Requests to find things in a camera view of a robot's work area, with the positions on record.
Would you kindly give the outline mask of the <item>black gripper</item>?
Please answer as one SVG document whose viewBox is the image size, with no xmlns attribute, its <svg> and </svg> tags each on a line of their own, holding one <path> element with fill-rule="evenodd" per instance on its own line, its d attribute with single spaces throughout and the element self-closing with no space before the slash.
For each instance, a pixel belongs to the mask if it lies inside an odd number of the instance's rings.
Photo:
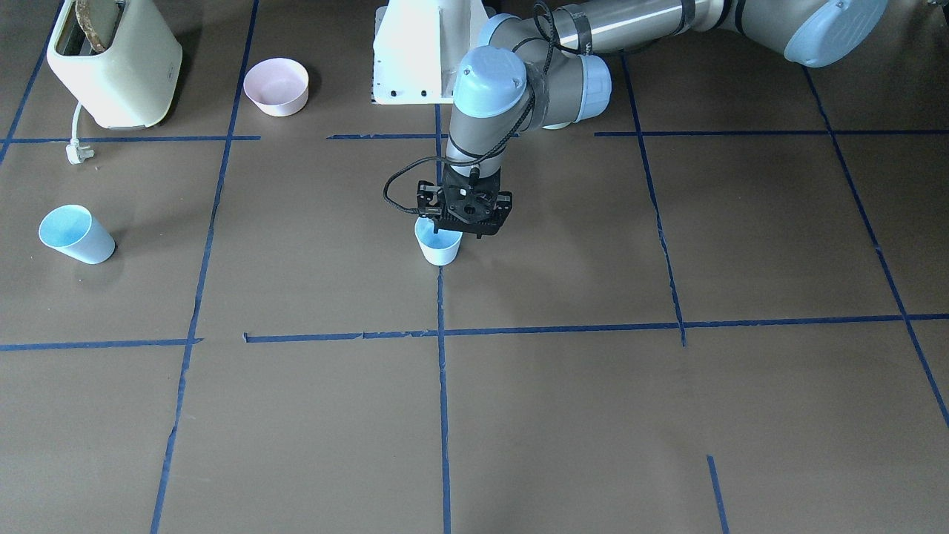
<svg viewBox="0 0 949 534">
<path fill-rule="evenodd" d="M 464 175 L 450 165 L 443 166 L 441 185 L 421 180 L 417 186 L 419 217 L 430 217 L 429 233 L 440 229 L 494 236 L 511 213 L 512 192 L 502 191 L 501 173 L 482 174 L 472 166 Z"/>
</svg>

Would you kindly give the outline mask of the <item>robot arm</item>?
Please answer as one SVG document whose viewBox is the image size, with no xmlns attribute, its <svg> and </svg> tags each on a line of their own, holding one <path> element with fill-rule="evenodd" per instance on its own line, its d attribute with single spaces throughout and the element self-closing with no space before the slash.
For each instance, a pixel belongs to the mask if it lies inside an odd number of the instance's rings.
<svg viewBox="0 0 949 534">
<path fill-rule="evenodd" d="M 501 187 L 509 140 L 604 112 L 612 94 L 609 55 L 624 55 L 688 31 L 725 28 L 787 61 L 824 67 L 874 30 L 884 1 L 589 1 L 531 19 L 489 18 L 461 58 L 439 185 L 421 180 L 409 215 L 434 230 L 496 234 L 513 206 Z"/>
</svg>

